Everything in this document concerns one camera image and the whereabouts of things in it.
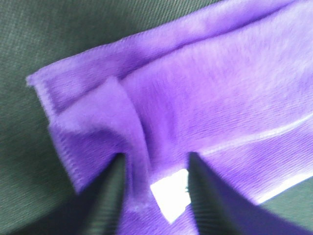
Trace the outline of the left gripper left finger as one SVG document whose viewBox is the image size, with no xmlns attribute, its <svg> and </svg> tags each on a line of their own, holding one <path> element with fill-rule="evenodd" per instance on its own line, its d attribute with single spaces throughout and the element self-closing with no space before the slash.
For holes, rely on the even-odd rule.
<svg viewBox="0 0 313 235">
<path fill-rule="evenodd" d="M 125 155 L 118 153 L 108 168 L 79 195 L 36 223 L 33 235 L 114 235 L 124 198 Z"/>
</svg>

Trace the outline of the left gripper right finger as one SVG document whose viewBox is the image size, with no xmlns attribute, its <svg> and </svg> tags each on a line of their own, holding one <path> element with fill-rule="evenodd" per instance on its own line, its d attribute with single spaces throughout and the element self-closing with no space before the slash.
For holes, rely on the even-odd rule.
<svg viewBox="0 0 313 235">
<path fill-rule="evenodd" d="M 222 180 L 199 156 L 188 154 L 188 191 L 201 235 L 311 235 L 252 204 Z"/>
</svg>

